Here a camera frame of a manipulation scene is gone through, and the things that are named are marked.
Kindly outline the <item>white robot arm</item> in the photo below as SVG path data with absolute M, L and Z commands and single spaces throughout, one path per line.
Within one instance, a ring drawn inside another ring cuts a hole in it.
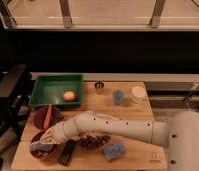
M 169 122 L 113 119 L 85 111 L 51 126 L 43 144 L 61 144 L 86 132 L 105 132 L 169 149 L 169 171 L 199 171 L 199 113 L 184 111 Z

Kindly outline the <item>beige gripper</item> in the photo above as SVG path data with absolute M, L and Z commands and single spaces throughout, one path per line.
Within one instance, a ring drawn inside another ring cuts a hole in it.
M 42 144 L 58 144 L 53 128 L 46 130 L 40 137 Z

